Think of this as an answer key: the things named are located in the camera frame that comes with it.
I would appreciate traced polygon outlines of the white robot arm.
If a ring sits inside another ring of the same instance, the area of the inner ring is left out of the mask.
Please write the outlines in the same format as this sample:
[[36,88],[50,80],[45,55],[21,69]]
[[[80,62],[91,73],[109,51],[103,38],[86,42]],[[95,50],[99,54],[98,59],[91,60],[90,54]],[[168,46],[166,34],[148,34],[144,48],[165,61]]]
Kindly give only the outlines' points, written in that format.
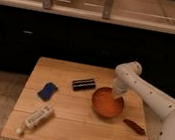
[[144,100],[164,121],[158,140],[175,140],[175,99],[140,77],[139,62],[119,64],[115,69],[114,93],[122,96],[128,88]]

